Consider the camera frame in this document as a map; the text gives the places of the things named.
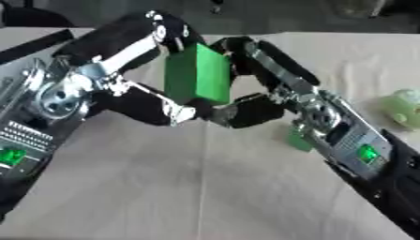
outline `white tablecloth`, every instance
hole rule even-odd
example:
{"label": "white tablecloth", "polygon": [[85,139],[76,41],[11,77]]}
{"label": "white tablecloth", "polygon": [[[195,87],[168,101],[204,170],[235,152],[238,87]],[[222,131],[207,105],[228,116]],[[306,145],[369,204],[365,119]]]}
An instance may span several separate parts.
{"label": "white tablecloth", "polygon": [[[53,31],[2,29],[0,46]],[[418,132],[394,128],[373,104],[399,88],[420,89],[420,36],[284,33],[258,38],[279,46],[325,88],[420,149]],[[128,75],[161,86],[162,60]],[[233,95],[259,90],[252,78],[244,78]],[[0,226],[0,237],[409,239],[335,176],[316,152],[299,152],[284,142],[291,119],[288,114],[241,130],[202,121],[170,128],[105,112],[58,151]]]}

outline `green cube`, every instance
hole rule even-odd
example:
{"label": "green cube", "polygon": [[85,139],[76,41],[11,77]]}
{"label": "green cube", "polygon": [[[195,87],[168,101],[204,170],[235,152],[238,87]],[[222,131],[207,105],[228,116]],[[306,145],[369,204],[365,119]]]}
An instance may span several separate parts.
{"label": "green cube", "polygon": [[215,105],[230,101],[229,60],[202,44],[166,59],[165,94],[178,104],[205,98]]}
{"label": "green cube", "polygon": [[305,141],[300,136],[299,132],[294,126],[291,126],[286,142],[288,145],[303,152],[310,152],[310,150],[312,150],[313,148],[313,146],[309,142]]}

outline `green led light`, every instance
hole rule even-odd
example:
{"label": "green led light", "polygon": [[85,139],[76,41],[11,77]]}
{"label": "green led light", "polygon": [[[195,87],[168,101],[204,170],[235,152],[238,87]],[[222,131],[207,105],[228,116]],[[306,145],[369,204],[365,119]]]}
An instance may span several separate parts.
{"label": "green led light", "polygon": [[0,163],[15,166],[21,162],[25,155],[24,150],[6,147],[0,150]]}
{"label": "green led light", "polygon": [[362,145],[357,151],[357,155],[366,164],[372,163],[379,156],[375,148],[369,144]]}

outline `green block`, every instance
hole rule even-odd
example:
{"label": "green block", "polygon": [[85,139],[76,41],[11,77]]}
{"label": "green block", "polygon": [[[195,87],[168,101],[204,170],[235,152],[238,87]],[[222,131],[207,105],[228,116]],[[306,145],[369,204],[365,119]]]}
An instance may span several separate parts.
{"label": "green block", "polygon": [[196,44],[166,58],[165,94],[178,104],[206,98],[215,105],[230,102],[229,60]]}
{"label": "green block", "polygon": [[287,144],[304,152],[310,152],[313,146],[306,142],[297,132],[295,127],[291,127],[286,140]]}
{"label": "green block", "polygon": [[420,128],[420,91],[401,89],[381,98],[382,110],[397,123],[409,129]]}

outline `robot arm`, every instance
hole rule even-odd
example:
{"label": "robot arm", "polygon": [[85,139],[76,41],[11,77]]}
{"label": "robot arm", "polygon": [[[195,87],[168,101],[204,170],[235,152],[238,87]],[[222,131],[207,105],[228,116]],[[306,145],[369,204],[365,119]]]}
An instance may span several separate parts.
{"label": "robot arm", "polygon": [[[320,89],[313,74],[274,45],[248,39],[234,50],[241,54],[239,67],[245,63],[247,72],[255,73],[268,89],[266,97],[281,106],[279,115],[283,109],[296,113],[294,126],[325,162],[403,231],[420,238],[420,155],[390,132],[370,125],[340,96]],[[248,104],[263,108],[252,98]],[[273,119],[273,110],[254,122],[241,117],[246,112],[224,116],[251,126]]]}
{"label": "robot arm", "polygon": [[[248,56],[246,46],[252,43],[250,37],[226,37],[211,45],[212,50],[224,54],[230,58],[231,65],[231,84],[234,84],[238,76],[253,75],[269,91],[273,91],[278,81],[272,81],[273,77],[264,66],[258,64]],[[276,47],[263,44],[269,53],[277,53],[277,57],[284,59],[284,53],[278,54],[272,50]],[[318,79],[306,69],[300,67],[292,59],[288,58],[286,64],[295,72],[302,73],[313,85],[319,85]],[[266,93],[255,93],[236,99],[233,104],[224,108],[215,108],[211,114],[206,115],[205,120],[226,128],[248,128],[259,125],[271,120],[279,119],[283,116],[285,108],[291,109],[292,102],[286,101],[284,104],[277,104],[273,95]]]}
{"label": "robot arm", "polygon": [[89,116],[109,109],[157,126],[197,117],[196,108],[178,105],[158,90],[123,77],[157,57],[160,45],[177,53],[197,42],[204,43],[189,25],[168,13],[135,13],[71,41],[53,54],[51,63],[35,59],[22,75],[3,81],[0,220]]}

